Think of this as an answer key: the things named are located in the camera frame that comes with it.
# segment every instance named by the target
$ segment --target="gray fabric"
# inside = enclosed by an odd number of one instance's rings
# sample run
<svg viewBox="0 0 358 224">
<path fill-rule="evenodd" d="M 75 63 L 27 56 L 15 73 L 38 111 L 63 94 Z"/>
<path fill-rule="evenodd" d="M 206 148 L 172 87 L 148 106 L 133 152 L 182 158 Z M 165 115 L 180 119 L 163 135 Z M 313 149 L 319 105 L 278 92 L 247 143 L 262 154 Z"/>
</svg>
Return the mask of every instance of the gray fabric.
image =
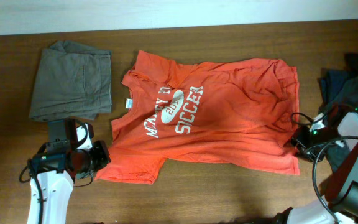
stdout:
<svg viewBox="0 0 358 224">
<path fill-rule="evenodd" d="M 51 121 L 111 113 L 110 50 L 58 41 L 42 50 L 29 118 Z"/>
</svg>

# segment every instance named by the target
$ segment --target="black cable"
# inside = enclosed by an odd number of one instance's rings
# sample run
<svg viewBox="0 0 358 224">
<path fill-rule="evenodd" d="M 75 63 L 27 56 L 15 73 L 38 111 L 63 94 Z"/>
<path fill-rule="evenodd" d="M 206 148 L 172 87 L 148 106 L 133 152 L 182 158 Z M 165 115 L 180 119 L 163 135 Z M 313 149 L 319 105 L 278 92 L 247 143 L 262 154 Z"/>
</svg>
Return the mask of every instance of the black cable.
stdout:
<svg viewBox="0 0 358 224">
<path fill-rule="evenodd" d="M 93 182 L 93 173 L 90 172 L 89 174 L 90 174 L 90 176 L 91 176 L 91 182 L 89 182 L 89 183 L 87 183 L 87 184 L 84 184 L 84 185 L 80 185 L 80 186 L 74 186 L 74 187 L 85 187 L 85 186 L 88 186 L 89 184 L 92 184 L 92 182 Z"/>
<path fill-rule="evenodd" d="M 297 125 L 300 125 L 300 126 L 309 126 L 309 125 L 312 125 L 312 124 L 315 124 L 315 123 L 317 123 L 317 122 L 322 121 L 331 111 L 332 111 L 332 109 L 327 110 L 327 111 L 325 112 L 325 114 L 323 114 L 323 116 L 320 117 L 319 119 L 317 119 L 316 121 L 313 120 L 313 118 L 309 117 L 308 115 L 306 115 L 306 114 L 304 114 L 304 113 L 295 112 L 295 113 L 292 113 L 292 114 L 291 114 L 291 121 L 292 121 L 293 123 L 297 124 Z M 302 116 L 302 117 L 304 117 L 304 118 L 306 118 L 306 119 L 309 121 L 309 123 L 301 123 L 301 122 L 295 121 L 295 120 L 293 119 L 293 117 L 294 117 L 294 115 L 297 115 L 297 114 L 300 115 L 300 116 Z"/>
<path fill-rule="evenodd" d="M 38 149 L 37 153 L 43 153 L 45 151 L 45 149 L 47 148 L 47 143 L 43 143 L 41 145 L 41 147 Z M 20 172 L 19 175 L 19 182 L 24 184 L 24 183 L 28 183 L 31 180 L 31 177 L 28 178 L 27 180 L 23 180 L 23 175 L 24 172 L 29 168 L 29 166 L 25 166 L 24 169 L 22 170 L 22 172 Z"/>
<path fill-rule="evenodd" d="M 317 158 L 320 158 L 321 153 L 326 150 L 327 146 L 329 144 L 326 144 L 318 153 Z M 334 214 L 333 211 L 331 211 L 331 209 L 329 209 L 327 203 L 323 200 L 320 191 L 318 190 L 317 187 L 317 183 L 316 183 L 316 168 L 317 168 L 317 163 L 318 163 L 318 159 L 316 159 L 313 162 L 313 169 L 312 169 L 312 182 L 313 182 L 313 188 L 314 188 L 314 192 L 316 192 L 317 195 L 317 199 L 320 201 L 320 203 L 322 204 L 322 206 L 325 208 L 325 210 L 327 210 L 327 212 L 334 218 L 335 224 L 339 223 L 338 217 Z"/>
<path fill-rule="evenodd" d="M 23 175 L 24 175 L 24 172 L 27 170 L 27 168 L 29 168 L 28 166 L 25 166 L 24 167 L 24 169 L 22 170 L 22 172 L 20 172 L 20 175 L 19 175 L 19 182 L 20 183 L 28 183 L 28 181 L 30 181 L 31 180 L 31 177 L 30 178 L 28 178 L 27 180 L 23 180 L 22 179 L 22 177 L 23 177 Z"/>
<path fill-rule="evenodd" d="M 37 189 L 38 189 L 38 196 L 39 196 L 38 202 L 40 204 L 40 211 L 39 211 L 39 216 L 38 216 L 38 224 L 42 224 L 42 214 L 44 212 L 44 196 L 42 196 L 41 185 L 40 185 L 40 182 L 38 181 L 38 177 L 37 177 L 37 174 L 35 173 L 34 167 L 32 167 L 31 159 L 29 159 L 27 161 L 27 167 L 29 168 L 30 175 L 34 179 L 35 184 L 36 184 Z"/>
<path fill-rule="evenodd" d="M 309 148 L 305 149 L 305 152 L 303 152 L 303 153 L 306 154 L 306 157 L 307 157 L 311 162 L 314 162 L 315 159 L 318 159 L 319 162 L 321 162 L 323 159 L 320 159 L 319 157 L 317 157 L 317 155 L 315 155 L 315 154 L 313 153 L 313 151 L 310 150 L 310 149 L 312 149 L 312 148 L 314 148 L 314 147 L 320 147 L 320 148 L 321 148 L 321 146 L 323 146 L 323 145 L 324 145 L 324 143 L 319 143 L 319 144 L 316 144 L 316 145 L 314 145 L 314 146 L 310 146 Z"/>
<path fill-rule="evenodd" d="M 78 124 L 80 124 L 80 126 L 85 129 L 85 136 L 83 137 L 83 139 L 81 139 L 80 141 L 78 141 L 77 145 L 75 146 L 75 149 L 77 149 L 78 147 L 82 146 L 82 144 L 85 143 L 86 139 L 88 138 L 88 128 L 86 128 L 86 125 L 84 123 L 82 123 L 82 121 L 80 120 L 75 120 L 75 122 L 77 122 Z"/>
<path fill-rule="evenodd" d="M 345 139 L 358 139 L 358 136 L 342 136 L 342 137 L 338 137 L 338 138 L 334 138 L 328 142 L 325 143 L 325 145 L 323 146 L 323 148 L 319 151 L 317 158 L 319 158 L 321 156 L 321 154 L 327 150 L 328 146 L 336 141 L 342 141 Z M 327 203 L 323 200 L 319 190 L 318 190 L 318 186 L 316 183 L 316 170 L 317 170 L 317 163 L 318 163 L 318 159 L 316 159 L 313 162 L 313 169 L 312 169 L 312 182 L 313 182 L 313 188 L 314 188 L 314 192 L 317 195 L 318 200 L 320 201 L 320 203 L 322 204 L 322 206 L 327 210 L 327 212 L 334 218 L 335 220 L 335 224 L 339 223 L 339 220 L 337 218 L 337 216 L 334 214 L 333 211 L 331 211 L 331 209 L 329 209 Z"/>
</svg>

